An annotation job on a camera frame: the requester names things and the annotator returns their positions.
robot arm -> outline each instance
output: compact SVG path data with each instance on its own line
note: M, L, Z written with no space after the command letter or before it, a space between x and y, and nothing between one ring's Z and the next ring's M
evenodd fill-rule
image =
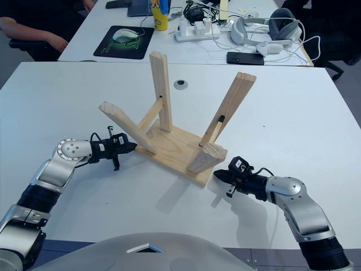
M310 270L354 270L331 223L321 207L308 196L302 181L291 177L265 177L259 175L260 171L252 173L252 170L253 167L238 156L232 159L228 170L215 171L214 175L231 185L227 191L229 197L238 191L280 207Z
M67 138L58 143L53 157L43 163L17 204L10 207L0 222L1 270L26 270L36 261L46 234L41 230L50 218L50 211L72 178L74 170L85 164L112 159L119 170L119 154L135 149L127 135L113 135L98 141Z

charger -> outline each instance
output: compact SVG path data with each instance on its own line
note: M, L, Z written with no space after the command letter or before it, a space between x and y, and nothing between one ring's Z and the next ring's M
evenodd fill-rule
M203 21L204 18L204 11L202 7L193 7L190 8L186 13L185 17L191 24L195 21Z

vr headset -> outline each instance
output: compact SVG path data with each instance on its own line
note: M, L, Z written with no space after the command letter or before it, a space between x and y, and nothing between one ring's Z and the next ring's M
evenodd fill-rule
M246 23L268 25L269 35L271 36L272 41L259 42L250 40L245 29ZM284 45L295 43L300 38L301 33L302 30L298 26L298 22L295 21L294 16L290 10L287 8L279 8L273 12L269 19L239 17L233 24L233 28L231 30L231 39L234 41L234 43L239 45L255 46L257 51L260 49L261 51L259 51L259 53L265 56L265 54L267 55L268 53L281 52Z

laptop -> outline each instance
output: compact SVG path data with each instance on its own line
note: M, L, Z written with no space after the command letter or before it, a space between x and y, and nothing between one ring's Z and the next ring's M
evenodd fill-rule
M153 16L151 10L151 0L131 0L128 7L128 17Z

black cable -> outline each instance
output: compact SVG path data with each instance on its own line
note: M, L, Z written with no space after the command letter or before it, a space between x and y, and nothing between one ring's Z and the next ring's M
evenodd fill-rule
M102 140L100 139L100 136L99 136L97 133L94 132L94 133L91 134L91 136L90 136L90 142L93 142L93 136L96 136L99 141L102 141ZM83 167L84 165L88 165L88 163L89 163L89 161L86 162L86 163L84 163L84 164L77 165L75 168Z
M88 163L89 163L89 162L86 162L86 163L81 164L81 165L77 165L75 168L80 168L80 167L82 167L82 166L84 166L84 165L88 165Z
M187 1L187 5L183 10L184 17L186 17L189 21L190 21L190 19L188 18L188 13L190 10L193 10L194 8L203 9L203 11L206 14L210 15L212 23L216 23L216 22L219 23L219 19L217 19L218 10L211 8L210 13L209 13L209 8L210 8L209 6L202 4L202 3L194 3L193 1Z
M270 175L274 176L273 173L272 173L269 169L267 169L267 168L260 168L260 170L257 171L257 172L255 172L255 173L253 173L252 176L253 176L253 175L258 175L258 174L260 174L261 171L267 171Z
M100 139L100 137L98 136L97 133L93 133L93 134L91 134L91 136L90 136L90 142L93 141L93 136L96 136L99 141L102 141L102 140Z

